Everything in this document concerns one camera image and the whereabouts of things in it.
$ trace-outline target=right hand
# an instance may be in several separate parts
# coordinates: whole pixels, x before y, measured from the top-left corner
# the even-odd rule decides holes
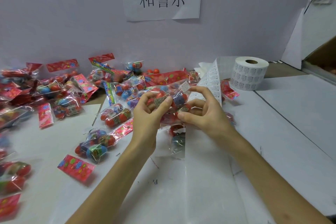
[[[178,118],[181,121],[199,127],[219,146],[229,150],[240,135],[231,125],[221,105],[206,87],[192,86],[190,91],[201,93],[206,101],[200,99],[191,100],[188,104],[197,108],[191,109],[190,112],[180,112]]]

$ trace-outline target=forearm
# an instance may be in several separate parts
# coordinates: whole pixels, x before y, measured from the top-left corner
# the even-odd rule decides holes
[[[66,224],[111,223],[147,159],[131,142]]]
[[[238,142],[237,147],[231,150],[231,154],[244,170],[276,223],[331,223],[283,179],[250,143],[240,135],[235,140]]]

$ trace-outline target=white wall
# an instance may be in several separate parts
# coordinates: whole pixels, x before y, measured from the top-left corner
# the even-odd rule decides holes
[[[303,16],[301,58],[336,36],[336,0],[331,5],[311,4]]]
[[[0,0],[0,60],[56,62],[113,52],[168,71],[217,56],[280,59],[307,0],[201,0],[199,19],[126,22],[121,0]]]

